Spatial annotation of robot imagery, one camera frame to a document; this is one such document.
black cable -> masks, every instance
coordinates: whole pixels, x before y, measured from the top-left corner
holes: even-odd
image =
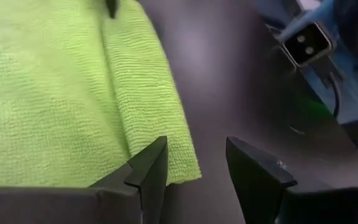
[[[342,96],[341,96],[341,90],[339,89],[339,85],[337,81],[334,78],[333,73],[329,73],[328,81],[333,86],[334,95],[335,95],[335,109],[334,109],[334,117],[337,118],[339,115],[339,111],[341,110],[342,106]]]

dark gray surface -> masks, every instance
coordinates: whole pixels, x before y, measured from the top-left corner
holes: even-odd
[[[358,151],[330,115],[316,118],[294,106],[291,96],[305,83],[272,50],[277,43],[247,0],[140,2],[170,61],[203,173],[168,186],[161,223],[244,223],[226,164],[227,136],[330,186],[358,185]]]

green microfiber towel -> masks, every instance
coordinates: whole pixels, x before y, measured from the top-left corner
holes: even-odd
[[[0,0],[0,185],[87,187],[158,136],[200,177],[167,60],[135,0]]]

